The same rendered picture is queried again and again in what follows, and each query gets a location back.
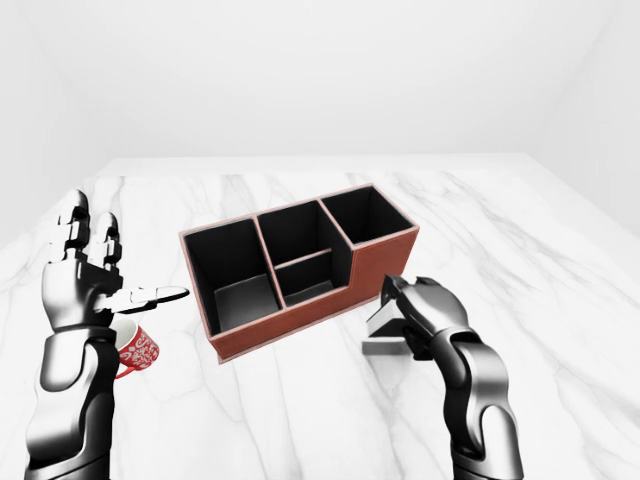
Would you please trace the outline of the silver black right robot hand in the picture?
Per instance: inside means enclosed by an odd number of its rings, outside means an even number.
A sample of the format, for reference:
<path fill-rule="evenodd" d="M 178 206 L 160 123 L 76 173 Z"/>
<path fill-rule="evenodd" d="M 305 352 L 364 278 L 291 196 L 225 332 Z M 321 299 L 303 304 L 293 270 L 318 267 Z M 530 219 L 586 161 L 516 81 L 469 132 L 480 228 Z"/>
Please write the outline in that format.
<path fill-rule="evenodd" d="M 405 319 L 402 332 L 415 360 L 431 360 L 430 343 L 437 335 L 471 333 L 467 312 L 459 299 L 437 281 L 418 277 L 413 284 L 399 275 L 386 275 L 381 307 L 391 300 Z"/>

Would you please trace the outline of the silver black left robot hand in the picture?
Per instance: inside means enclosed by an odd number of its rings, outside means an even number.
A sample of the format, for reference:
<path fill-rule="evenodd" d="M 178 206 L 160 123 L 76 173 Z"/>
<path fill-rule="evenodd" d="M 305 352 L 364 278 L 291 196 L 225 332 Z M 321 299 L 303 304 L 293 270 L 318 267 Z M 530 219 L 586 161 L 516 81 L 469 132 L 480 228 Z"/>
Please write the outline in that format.
<path fill-rule="evenodd" d="M 54 331 L 110 325 L 115 314 L 151 310 L 189 294 L 181 286 L 125 289 L 117 263 L 122 247 L 116 217 L 103 214 L 90 227 L 80 190 L 64 198 L 44 267 L 42 299 Z"/>

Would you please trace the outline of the white grey book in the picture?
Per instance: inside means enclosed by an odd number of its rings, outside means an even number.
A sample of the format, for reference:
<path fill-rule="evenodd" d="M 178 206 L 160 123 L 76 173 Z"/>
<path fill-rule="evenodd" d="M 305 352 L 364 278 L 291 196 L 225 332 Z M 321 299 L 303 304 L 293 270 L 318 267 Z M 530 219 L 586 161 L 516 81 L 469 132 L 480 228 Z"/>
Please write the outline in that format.
<path fill-rule="evenodd" d="M 404 325 L 405 319 L 396 301 L 389 301 L 366 321 L 367 336 L 362 341 L 362 353 L 368 356 L 409 355 L 411 350 L 402 332 Z"/>

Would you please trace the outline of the red-brown desk caddy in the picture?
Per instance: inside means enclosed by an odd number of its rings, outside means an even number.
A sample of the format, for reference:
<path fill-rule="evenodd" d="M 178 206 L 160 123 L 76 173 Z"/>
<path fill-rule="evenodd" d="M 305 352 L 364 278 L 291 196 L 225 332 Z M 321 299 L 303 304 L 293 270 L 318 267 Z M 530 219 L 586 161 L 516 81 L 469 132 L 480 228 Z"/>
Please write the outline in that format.
<path fill-rule="evenodd" d="M 230 361 L 378 297 L 418 225 L 373 184 L 181 232 L 205 335 Z"/>

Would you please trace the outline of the red white patterned mug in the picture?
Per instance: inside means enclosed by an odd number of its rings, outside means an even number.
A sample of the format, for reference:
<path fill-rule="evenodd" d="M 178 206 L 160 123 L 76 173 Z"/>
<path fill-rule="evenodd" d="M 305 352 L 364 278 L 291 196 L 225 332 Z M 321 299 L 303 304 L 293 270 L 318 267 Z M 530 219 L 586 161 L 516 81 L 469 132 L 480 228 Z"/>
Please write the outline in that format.
<path fill-rule="evenodd" d="M 116 333 L 115 348 L 120 363 L 126 367 L 116 379 L 144 370 L 157 360 L 159 346 L 134 320 L 115 320 L 110 328 Z"/>

